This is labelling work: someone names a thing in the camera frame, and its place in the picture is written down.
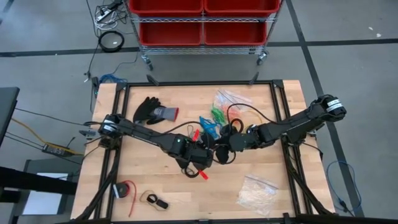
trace blue object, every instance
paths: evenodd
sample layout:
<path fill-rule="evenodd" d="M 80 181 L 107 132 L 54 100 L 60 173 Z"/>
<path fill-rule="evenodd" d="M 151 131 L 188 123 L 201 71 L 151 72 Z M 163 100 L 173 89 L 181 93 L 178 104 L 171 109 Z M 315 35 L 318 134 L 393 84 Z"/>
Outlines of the blue object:
<path fill-rule="evenodd" d="M 205 129 L 205 131 L 211 135 L 214 139 L 218 139 L 219 136 L 216 131 L 217 124 L 212 123 L 211 120 L 205 119 L 202 116 L 199 117 L 201 126 Z"/>
<path fill-rule="evenodd" d="M 101 76 L 101 78 L 99 78 L 99 84 L 102 84 L 102 83 L 121 83 L 121 82 L 127 82 L 127 80 L 125 78 L 115 77 L 113 74 L 103 75 L 103 76 Z"/>
<path fill-rule="evenodd" d="M 353 170 L 354 188 L 355 188 L 355 191 L 357 191 L 357 193 L 358 193 L 359 203 L 358 203 L 358 206 L 357 206 L 357 207 L 355 207 L 355 208 L 353 208 L 352 210 L 349 210 L 349 211 L 350 211 L 350 212 L 355 212 L 355 211 L 361 206 L 361 204 L 362 204 L 362 196 L 361 196 L 361 194 L 360 194 L 360 192 L 359 192 L 359 190 L 358 190 L 358 188 L 357 188 L 357 186 L 356 186 L 356 182 L 355 182 L 355 170 L 354 170 L 354 167 L 352 167 L 351 165 L 349 165 L 348 163 L 343 162 L 343 161 L 333 161 L 333 162 L 331 162 L 331 163 L 328 165 L 328 167 L 326 168 L 326 179 L 327 179 L 327 181 L 328 181 L 328 183 L 329 183 L 329 186 L 330 186 L 331 190 L 332 190 L 333 193 L 336 195 L 336 197 L 337 197 L 337 199 L 338 199 L 339 202 L 342 202 L 343 199 L 341 199 L 341 197 L 336 193 L 336 191 L 335 191 L 335 189 L 333 188 L 333 186 L 332 186 L 332 184 L 331 184 L 331 182 L 330 182 L 330 179 L 329 179 L 329 169 L 330 169 L 331 165 L 333 165 L 333 164 L 335 164 L 335 163 L 347 165 L 351 170 Z M 336 207 L 338 210 L 340 210 L 340 211 L 344 211 L 343 208 L 340 208 L 340 207 L 338 207 L 338 206 L 336 206 L 336 205 L 335 205 L 335 207 Z"/>

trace concrete floor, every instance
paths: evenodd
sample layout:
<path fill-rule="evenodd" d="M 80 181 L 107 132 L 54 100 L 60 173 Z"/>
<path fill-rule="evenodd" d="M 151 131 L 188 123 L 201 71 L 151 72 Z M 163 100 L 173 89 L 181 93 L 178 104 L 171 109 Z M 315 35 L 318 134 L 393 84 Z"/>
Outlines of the concrete floor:
<path fill-rule="evenodd" d="M 90 0 L 93 9 L 101 3 L 100 0 Z M 0 0 L 0 9 L 6 5 L 7 0 Z M 398 38 L 398 17 L 394 16 L 398 1 L 303 0 L 294 1 L 293 6 L 306 41 Z M 91 84 L 83 83 L 83 73 L 91 59 L 90 51 L 62 55 L 65 54 L 63 50 L 96 47 L 86 3 L 81 0 L 18 0 L 0 17 L 3 18 L 0 55 L 7 52 L 8 55 L 10 52 L 28 52 L 31 55 L 0 59 L 0 86 L 18 86 L 21 89 L 17 107 L 79 123 L 89 121 Z M 132 31 L 122 24 L 118 28 L 124 32 Z M 125 38 L 125 47 L 137 46 L 133 35 L 125 35 Z M 294 23 L 285 5 L 271 42 L 297 41 Z M 398 94 L 398 44 L 376 43 L 312 46 L 309 52 L 323 91 L 338 96 L 348 110 L 347 117 L 336 123 L 336 128 L 346 159 L 356 171 L 364 215 L 398 219 L 398 181 L 395 174 L 398 169 L 395 145 L 398 121 L 394 117 L 398 112 L 394 98 Z M 153 72 L 149 72 L 139 59 L 135 64 L 123 65 L 116 75 L 130 82 L 145 82 L 149 73 L 158 81 L 248 80 L 258 71 L 260 79 L 300 80 L 309 103 L 317 97 L 313 71 L 310 74 L 308 60 L 300 45 L 297 46 L 269 47 L 271 55 L 261 67 L 256 66 L 255 55 L 159 55 L 150 56 L 155 66 Z M 48 52 L 50 50 L 54 51 L 53 55 Z M 110 73 L 119 63 L 134 60 L 136 54 L 98 54 L 91 72 L 94 76 Z M 83 151 L 84 139 L 78 135 L 78 126 L 20 111 L 16 111 L 14 117 L 54 143 L 66 144 L 76 136 L 71 147 Z M 11 124 L 8 131 L 32 139 L 26 130 L 15 124 Z M 319 131 L 318 145 L 325 153 L 325 167 L 336 160 L 328 128 Z M 27 159 L 53 158 L 10 139 L 3 142 L 0 155 L 0 166 L 19 170 L 24 168 Z M 337 166 L 331 170 L 330 177 L 336 191 L 349 202 Z M 0 211 L 0 223 L 7 223 L 11 206 L 0 204 Z M 63 221 L 67 216 L 56 221 Z M 54 218 L 50 221 L 28 218 L 25 221 L 55 222 Z"/>

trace black metal frame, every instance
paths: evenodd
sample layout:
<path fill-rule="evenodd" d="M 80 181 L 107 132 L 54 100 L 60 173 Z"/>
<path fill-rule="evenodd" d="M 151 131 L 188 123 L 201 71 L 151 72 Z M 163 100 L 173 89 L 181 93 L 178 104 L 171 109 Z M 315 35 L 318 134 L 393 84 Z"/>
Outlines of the black metal frame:
<path fill-rule="evenodd" d="M 219 82 L 162 82 L 159 83 L 159 86 L 188 86 L 188 85 L 248 85 L 249 82 L 247 81 L 219 81 Z M 277 95 L 276 95 L 276 87 L 279 87 L 280 90 L 280 95 L 282 97 L 282 104 L 284 106 L 284 111 L 286 117 L 290 116 L 289 112 L 289 107 L 287 106 L 287 99 L 286 99 L 286 94 L 285 90 L 283 87 L 283 81 L 282 80 L 264 80 L 264 81 L 256 81 L 254 85 L 269 85 L 270 90 L 271 90 L 271 97 L 272 101 L 274 104 L 274 109 L 275 113 L 277 116 L 277 120 L 280 121 L 282 120 L 282 117 L 280 115 L 280 109 L 279 109 L 279 104 L 277 100 Z M 118 104 L 119 104 L 119 99 L 120 99 L 120 92 L 121 90 L 124 90 L 124 99 L 123 99 L 123 108 L 122 108 L 122 115 L 125 116 L 127 112 L 127 104 L 129 101 L 129 92 L 131 87 L 136 87 L 136 86 L 154 86 L 151 83 L 118 83 L 116 85 L 116 92 L 114 96 L 114 103 L 113 103 L 113 108 L 112 108 L 112 113 L 117 113 L 118 112 Z M 285 159 L 290 159 L 289 156 L 289 151 L 283 150 L 284 152 L 284 157 Z M 109 158 L 110 158 L 111 152 L 110 150 L 107 150 L 104 155 L 104 161 L 103 161 L 103 166 L 101 170 L 101 176 L 99 180 L 99 185 L 101 185 L 106 178 L 108 166 L 109 166 Z M 297 163 L 298 167 L 298 173 L 300 178 L 305 180 L 305 177 L 303 176 L 303 170 L 302 170 L 302 163 L 300 160 L 299 154 L 295 153 L 295 161 Z M 300 205 L 299 205 L 299 198 L 297 197 L 297 191 L 295 187 L 295 181 L 293 177 L 287 173 L 287 177 L 289 179 L 289 187 L 290 187 L 290 193 L 292 196 L 292 203 L 294 205 L 294 212 L 296 215 L 300 214 Z M 307 197 L 304 195 L 304 199 L 306 201 L 305 206 L 306 206 L 306 211 L 311 211 L 311 205 L 309 204 L 309 201 Z M 108 207 L 106 210 L 106 218 L 111 218 L 112 217 L 112 212 L 113 212 L 113 202 L 114 202 L 114 195 L 109 194 L 109 200 L 108 200 Z M 102 207 L 102 200 L 98 203 L 96 209 L 95 209 L 95 215 L 94 218 L 100 218 L 100 213 L 101 213 L 101 207 Z M 126 221 L 126 222 L 113 222 L 113 223 L 119 223 L 119 224 L 128 224 L 128 223 L 287 223 L 289 221 L 293 221 L 294 218 L 289 218 L 289 214 L 285 213 L 283 218 L 250 218 L 250 219 L 228 219 L 228 220 L 170 220 L 170 221 Z"/>

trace green object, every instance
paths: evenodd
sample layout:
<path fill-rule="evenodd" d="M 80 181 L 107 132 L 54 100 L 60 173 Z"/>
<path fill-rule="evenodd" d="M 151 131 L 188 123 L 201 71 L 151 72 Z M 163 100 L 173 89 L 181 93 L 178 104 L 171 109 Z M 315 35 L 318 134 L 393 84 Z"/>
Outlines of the green object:
<path fill-rule="evenodd" d="M 224 112 L 222 110 L 213 107 L 211 109 L 211 115 L 213 115 L 213 119 L 216 123 L 220 123 L 222 125 L 224 125 L 226 123 Z"/>

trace plastic bag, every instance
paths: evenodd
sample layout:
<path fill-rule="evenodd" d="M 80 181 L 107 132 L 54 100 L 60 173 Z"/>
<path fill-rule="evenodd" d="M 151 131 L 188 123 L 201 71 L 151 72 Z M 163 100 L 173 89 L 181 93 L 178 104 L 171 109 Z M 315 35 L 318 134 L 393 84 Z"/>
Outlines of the plastic bag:
<path fill-rule="evenodd" d="M 254 175 L 246 175 L 236 203 L 266 217 L 275 203 L 277 191 L 275 184 Z"/>
<path fill-rule="evenodd" d="M 224 113 L 225 118 L 227 117 L 227 109 L 230 105 L 234 103 L 245 103 L 247 105 L 252 105 L 252 100 L 235 94 L 228 90 L 219 89 L 214 98 L 213 107 L 221 110 Z M 236 105 L 229 109 L 229 119 L 239 118 L 240 114 L 247 111 L 249 108 L 243 105 Z"/>

